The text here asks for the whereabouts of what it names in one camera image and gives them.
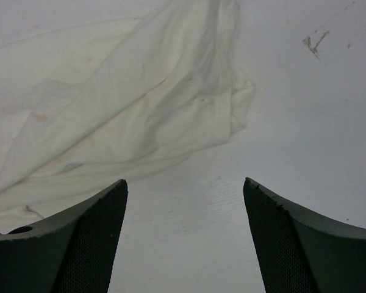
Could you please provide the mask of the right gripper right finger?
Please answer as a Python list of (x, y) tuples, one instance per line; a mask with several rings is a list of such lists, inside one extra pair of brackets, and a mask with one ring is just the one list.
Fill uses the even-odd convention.
[(243, 197), (266, 292), (366, 292), (366, 229), (287, 200), (251, 178)]

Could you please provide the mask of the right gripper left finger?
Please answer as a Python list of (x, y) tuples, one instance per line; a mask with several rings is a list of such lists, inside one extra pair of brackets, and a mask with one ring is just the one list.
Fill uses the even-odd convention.
[(0, 292), (107, 292), (127, 205), (119, 180), (79, 204), (0, 233)]

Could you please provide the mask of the white t shirt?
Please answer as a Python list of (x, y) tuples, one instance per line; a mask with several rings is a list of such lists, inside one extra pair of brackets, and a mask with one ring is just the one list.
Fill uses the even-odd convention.
[(0, 233), (242, 130), (253, 86), (232, 60), (236, 14), (170, 1), (0, 47)]

